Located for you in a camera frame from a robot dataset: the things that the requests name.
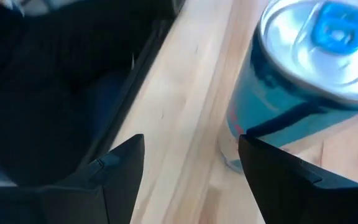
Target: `blue pull tab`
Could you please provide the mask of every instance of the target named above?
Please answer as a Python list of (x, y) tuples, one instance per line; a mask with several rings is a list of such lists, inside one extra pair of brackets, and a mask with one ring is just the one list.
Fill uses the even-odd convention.
[(358, 8), (325, 3), (311, 33), (312, 42), (332, 53), (351, 54), (358, 49)]

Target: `blue and silver can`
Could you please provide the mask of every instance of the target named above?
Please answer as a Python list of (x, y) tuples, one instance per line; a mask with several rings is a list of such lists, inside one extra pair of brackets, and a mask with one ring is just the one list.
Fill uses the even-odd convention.
[(358, 0), (277, 0), (265, 9), (232, 94), (218, 146), (242, 172), (247, 133), (276, 147), (358, 113)]

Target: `light wood grain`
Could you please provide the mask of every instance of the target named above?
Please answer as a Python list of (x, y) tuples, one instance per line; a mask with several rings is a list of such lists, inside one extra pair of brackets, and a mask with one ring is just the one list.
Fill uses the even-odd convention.
[[(145, 167), (132, 223), (263, 223), (243, 175), (221, 161), (216, 139), (250, 37), (267, 0), (187, 0), (114, 146), (145, 135)], [(287, 145), (315, 164), (353, 175), (358, 116)], [(358, 148), (358, 140), (352, 147)]]

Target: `wooden surface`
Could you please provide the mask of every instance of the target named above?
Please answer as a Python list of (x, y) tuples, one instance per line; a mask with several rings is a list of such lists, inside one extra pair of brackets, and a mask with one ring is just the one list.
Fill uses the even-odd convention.
[[(113, 145), (145, 135), (132, 223), (263, 223), (246, 178), (222, 164), (216, 137), (266, 4), (187, 0)], [(358, 116), (285, 149), (358, 180)]]

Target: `can lid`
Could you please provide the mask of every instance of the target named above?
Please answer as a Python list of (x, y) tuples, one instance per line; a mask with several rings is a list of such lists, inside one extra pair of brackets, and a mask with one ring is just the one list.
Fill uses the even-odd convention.
[(290, 81), (358, 103), (358, 0), (276, 0), (258, 32), (265, 53)]

